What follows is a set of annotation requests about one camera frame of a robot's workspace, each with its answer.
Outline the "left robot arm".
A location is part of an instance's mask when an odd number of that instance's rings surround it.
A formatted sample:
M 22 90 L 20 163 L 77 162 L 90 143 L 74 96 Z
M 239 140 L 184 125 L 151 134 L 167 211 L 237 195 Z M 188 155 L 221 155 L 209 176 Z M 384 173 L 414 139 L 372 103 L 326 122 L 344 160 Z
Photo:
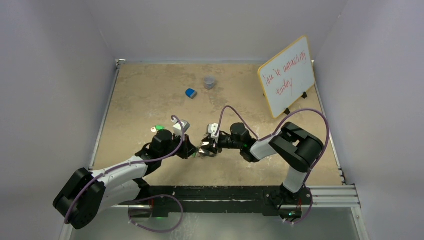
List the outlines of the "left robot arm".
M 146 203 L 149 191 L 141 186 L 143 178 L 156 171 L 163 160 L 173 156 L 188 159 L 197 151 L 187 134 L 181 137 L 160 130 L 124 162 L 101 170 L 76 170 L 52 205 L 64 217 L 65 224 L 82 229 L 106 208 L 128 201 Z

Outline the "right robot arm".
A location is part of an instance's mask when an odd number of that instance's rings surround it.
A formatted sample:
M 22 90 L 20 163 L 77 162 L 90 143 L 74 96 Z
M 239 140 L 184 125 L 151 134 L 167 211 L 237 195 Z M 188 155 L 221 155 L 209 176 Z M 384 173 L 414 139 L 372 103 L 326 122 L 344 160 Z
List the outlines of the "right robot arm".
M 273 155 L 282 157 L 289 169 L 281 185 L 280 196 L 284 202 L 292 204 L 300 198 L 308 172 L 324 150 L 324 144 L 292 122 L 285 123 L 276 135 L 262 141 L 254 139 L 242 122 L 232 124 L 230 133 L 218 130 L 217 124 L 209 124 L 199 153 L 215 157 L 223 149 L 239 150 L 249 163 L 257 163 Z

